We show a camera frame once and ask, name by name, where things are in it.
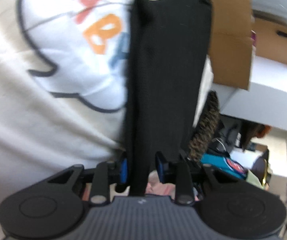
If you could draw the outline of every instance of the white t-shirt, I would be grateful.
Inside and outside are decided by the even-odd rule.
[[[54,78],[53,73],[43,76],[51,72],[53,66],[36,54],[21,33],[16,1],[0,0],[0,202],[8,195],[73,164],[82,163],[86,168],[92,168],[111,158],[114,151],[121,148],[123,106],[127,95],[123,76],[125,60],[117,60],[112,69],[114,50],[109,48],[118,49],[121,35],[128,33],[126,6],[123,8],[115,4],[95,8],[92,14],[87,15],[84,24],[76,25],[72,22],[78,15],[76,12],[83,10],[82,3],[78,4],[81,0],[73,0],[70,12],[75,12],[74,17],[64,19],[67,12],[61,12],[63,17],[48,15],[50,18],[55,16],[54,20],[66,20],[79,38],[106,15],[117,16],[122,29],[105,43],[106,53],[102,54],[102,40],[86,41],[64,35],[65,30],[59,28],[66,28],[67,25],[62,22],[55,27],[45,27],[47,25],[41,21],[44,16],[38,14],[45,8],[37,8],[37,0],[27,1],[29,6],[25,8],[23,21],[25,24],[31,21],[24,28],[39,49],[43,49],[43,57],[57,64],[55,74],[58,76]],[[117,0],[104,2],[117,3]],[[45,22],[51,23],[49,17]],[[40,26],[45,27],[43,31],[33,33]],[[55,33],[51,41],[61,41],[58,49],[47,47],[51,43],[45,42],[49,38],[49,30]],[[54,39],[60,32],[62,37]],[[57,50],[65,51],[71,57],[56,54]],[[210,64],[205,69],[198,100],[203,103],[198,103],[196,114],[200,112],[212,83]]]

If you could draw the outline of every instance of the gray plastic surface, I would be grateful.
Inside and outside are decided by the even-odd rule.
[[[231,240],[208,227],[190,207],[165,197],[115,197],[57,240]],[[266,240],[279,240],[270,236]]]

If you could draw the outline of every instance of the cardboard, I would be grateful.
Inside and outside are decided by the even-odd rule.
[[[256,54],[287,65],[287,38],[277,35],[277,31],[287,33],[287,27],[262,19],[255,19]]]
[[[209,56],[214,83],[248,90],[252,45],[250,0],[211,0]]]

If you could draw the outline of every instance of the black fabric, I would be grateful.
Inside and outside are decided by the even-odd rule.
[[[209,0],[134,1],[125,130],[132,195],[144,193],[157,151],[169,161],[188,151],[210,28]]]

